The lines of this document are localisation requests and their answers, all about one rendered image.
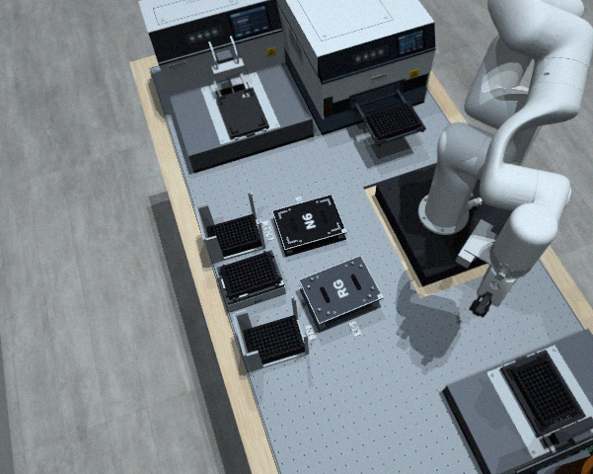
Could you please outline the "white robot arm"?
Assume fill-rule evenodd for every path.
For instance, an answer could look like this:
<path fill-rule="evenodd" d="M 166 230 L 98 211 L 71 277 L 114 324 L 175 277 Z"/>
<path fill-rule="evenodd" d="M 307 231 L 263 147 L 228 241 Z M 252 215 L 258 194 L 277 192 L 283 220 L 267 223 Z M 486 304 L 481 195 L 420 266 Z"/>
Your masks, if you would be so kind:
<path fill-rule="evenodd" d="M 499 235 L 481 219 L 455 261 L 468 268 L 477 257 L 505 279 L 521 277 L 537 263 L 555 239 L 569 202 L 567 177 L 520 166 L 542 125 L 579 113 L 593 28 L 582 19 L 581 0 L 488 0 L 487 6 L 499 35 L 482 61 L 465 112 L 498 131 L 493 135 L 463 122 L 445 127 L 418 216 L 431 232 L 451 235 L 482 202 L 511 210 Z M 532 58 L 528 89 L 519 84 Z M 480 197 L 469 200 L 477 179 Z"/>

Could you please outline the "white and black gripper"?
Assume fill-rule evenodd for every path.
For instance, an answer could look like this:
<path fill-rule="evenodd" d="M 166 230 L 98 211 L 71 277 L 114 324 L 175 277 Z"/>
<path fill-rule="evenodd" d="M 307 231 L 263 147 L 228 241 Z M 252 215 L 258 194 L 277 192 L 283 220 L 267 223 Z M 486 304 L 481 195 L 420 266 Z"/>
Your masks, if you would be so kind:
<path fill-rule="evenodd" d="M 517 278 L 523 277 L 506 276 L 505 279 L 500 279 L 497 277 L 497 274 L 498 272 L 496 271 L 496 268 L 493 265 L 489 265 L 477 291 L 478 298 L 477 300 L 474 300 L 473 304 L 469 308 L 475 315 L 484 317 L 489 310 L 491 303 L 494 306 L 499 306 L 511 287 L 516 282 Z M 482 301 L 480 301 L 481 297 Z"/>

